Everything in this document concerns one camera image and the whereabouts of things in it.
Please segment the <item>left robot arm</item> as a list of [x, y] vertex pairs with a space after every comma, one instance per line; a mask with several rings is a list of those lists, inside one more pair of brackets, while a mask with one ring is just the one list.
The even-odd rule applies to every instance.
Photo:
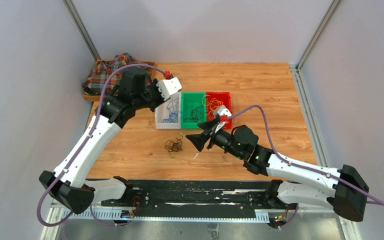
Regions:
[[106, 200], [115, 200], [122, 207], [132, 203], [133, 193], [124, 178], [90, 181], [87, 175], [110, 140], [138, 110], [153, 112], [182, 89], [179, 79], [169, 71], [158, 80], [150, 78], [148, 68], [135, 63], [115, 70], [109, 77], [121, 77], [109, 93], [102, 92], [95, 115], [74, 148], [54, 170], [39, 176], [45, 193], [71, 213], [81, 214]]

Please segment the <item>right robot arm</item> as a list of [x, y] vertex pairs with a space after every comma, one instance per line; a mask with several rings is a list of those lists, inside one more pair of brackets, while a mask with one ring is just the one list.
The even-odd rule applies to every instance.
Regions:
[[201, 152], [220, 147], [225, 153], [243, 161], [255, 175], [280, 177], [266, 191], [266, 203], [274, 209], [283, 204], [307, 204], [333, 210], [337, 215], [362, 222], [369, 187], [353, 166], [322, 167], [275, 153], [258, 144], [259, 137], [246, 125], [227, 132], [211, 120], [198, 125], [203, 131], [186, 138]]

